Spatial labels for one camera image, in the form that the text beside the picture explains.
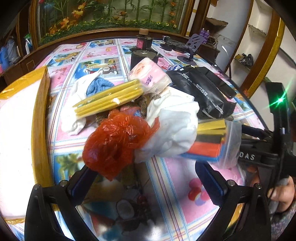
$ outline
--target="blue cloth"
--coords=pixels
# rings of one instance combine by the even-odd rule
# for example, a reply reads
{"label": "blue cloth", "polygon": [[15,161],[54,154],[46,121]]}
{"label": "blue cloth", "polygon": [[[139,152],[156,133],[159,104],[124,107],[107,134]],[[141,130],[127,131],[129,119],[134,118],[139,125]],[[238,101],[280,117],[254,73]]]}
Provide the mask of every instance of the blue cloth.
{"label": "blue cloth", "polygon": [[2,47],[0,50],[0,64],[3,71],[9,67],[8,53],[5,47]]}
{"label": "blue cloth", "polygon": [[87,91],[86,91],[86,96],[92,96],[96,93],[99,93],[101,91],[107,90],[111,87],[113,87],[114,84],[111,83],[110,81],[107,81],[101,77],[98,77],[94,79],[91,84],[88,86]]}

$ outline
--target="white wall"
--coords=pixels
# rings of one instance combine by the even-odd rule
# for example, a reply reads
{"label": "white wall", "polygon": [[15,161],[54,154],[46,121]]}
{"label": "white wall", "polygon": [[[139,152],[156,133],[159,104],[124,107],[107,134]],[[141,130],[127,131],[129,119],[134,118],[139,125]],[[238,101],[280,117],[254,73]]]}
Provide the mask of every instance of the white wall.
{"label": "white wall", "polygon": [[228,56],[222,49],[222,45],[231,57],[245,26],[249,7],[250,0],[219,0],[216,7],[211,6],[209,9],[209,18],[228,22],[228,25],[218,32],[221,35],[217,46],[220,53],[216,63],[222,70],[228,64]]}
{"label": "white wall", "polygon": [[[296,60],[296,42],[288,28],[285,28],[281,48]],[[287,91],[289,102],[296,96],[296,68],[291,61],[279,51],[269,72],[266,75],[272,82],[282,82]],[[269,129],[273,130],[273,118],[268,108],[268,98],[264,83],[256,90],[250,99]]]}
{"label": "white wall", "polygon": [[[257,57],[264,45],[266,40],[266,36],[262,34],[258,34],[257,31],[254,31],[253,26],[257,29],[262,30],[264,33],[268,32],[272,8],[263,4],[263,0],[254,0],[251,16],[249,19],[249,27],[247,27],[243,39],[237,49],[237,54],[251,54],[254,58],[254,62],[257,60]],[[245,78],[249,74],[249,70],[240,64],[239,62],[233,60],[231,63],[231,71],[232,71],[232,80],[238,85],[241,86],[244,82]]]}

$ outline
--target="yellow paper stack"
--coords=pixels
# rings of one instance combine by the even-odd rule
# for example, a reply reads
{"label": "yellow paper stack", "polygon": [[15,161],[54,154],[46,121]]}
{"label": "yellow paper stack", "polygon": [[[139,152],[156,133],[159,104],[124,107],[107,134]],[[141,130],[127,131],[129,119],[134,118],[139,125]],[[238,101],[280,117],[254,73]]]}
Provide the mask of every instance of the yellow paper stack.
{"label": "yellow paper stack", "polygon": [[114,109],[137,99],[142,94],[143,90],[140,81],[132,80],[90,96],[73,107],[77,107],[75,112],[77,118],[80,119]]}
{"label": "yellow paper stack", "polygon": [[221,133],[225,133],[225,120],[210,120],[203,123],[198,123],[197,132],[203,134],[215,134],[215,132],[211,132],[212,130],[219,130]]}

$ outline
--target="tablecloth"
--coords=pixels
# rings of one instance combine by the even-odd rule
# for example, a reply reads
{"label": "tablecloth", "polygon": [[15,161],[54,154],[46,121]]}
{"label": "tablecloth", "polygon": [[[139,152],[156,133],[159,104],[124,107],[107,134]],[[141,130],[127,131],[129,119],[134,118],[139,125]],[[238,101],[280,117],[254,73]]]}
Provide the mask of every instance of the tablecloth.
{"label": "tablecloth", "polygon": [[[185,54],[165,51],[162,41],[153,41],[152,48],[161,53],[158,65],[167,71],[170,65],[181,63],[177,56]],[[87,118],[85,128],[74,136],[61,130],[60,113],[73,83],[80,77],[97,71],[97,64],[107,63],[103,78],[114,85],[127,81],[130,70],[131,48],[136,39],[105,39],[57,47],[39,65],[48,66],[51,77],[49,98],[51,107],[47,115],[47,146],[54,182],[69,179],[84,165],[81,158],[84,143],[95,130],[95,116]],[[195,55],[198,66],[205,66],[233,89],[228,77],[200,56]],[[254,110],[237,92],[229,100],[236,102],[233,118],[242,124],[264,129]],[[99,240],[196,240],[218,210],[198,179],[195,162],[184,158],[157,158],[136,164],[125,170],[112,182],[98,176],[93,189],[81,206],[77,207],[90,230]],[[243,185],[245,178],[240,167],[219,170],[225,179]],[[199,193],[192,193],[196,187]],[[195,195],[194,201],[189,195]],[[64,234],[73,239],[62,215],[56,217]],[[10,225],[23,240],[23,225]]]}

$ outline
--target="spray can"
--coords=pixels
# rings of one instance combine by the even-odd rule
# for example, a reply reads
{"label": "spray can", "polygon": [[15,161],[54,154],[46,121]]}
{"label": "spray can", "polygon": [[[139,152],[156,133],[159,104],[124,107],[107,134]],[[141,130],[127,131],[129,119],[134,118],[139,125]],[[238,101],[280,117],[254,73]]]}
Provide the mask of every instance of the spray can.
{"label": "spray can", "polygon": [[206,33],[206,31],[205,31],[205,29],[203,28],[202,30],[200,30],[200,36],[205,36],[205,33]]}
{"label": "spray can", "polygon": [[207,43],[207,40],[209,39],[210,37],[210,32],[207,30],[205,31],[205,35],[204,35],[205,39],[203,41],[203,44],[206,44]]}

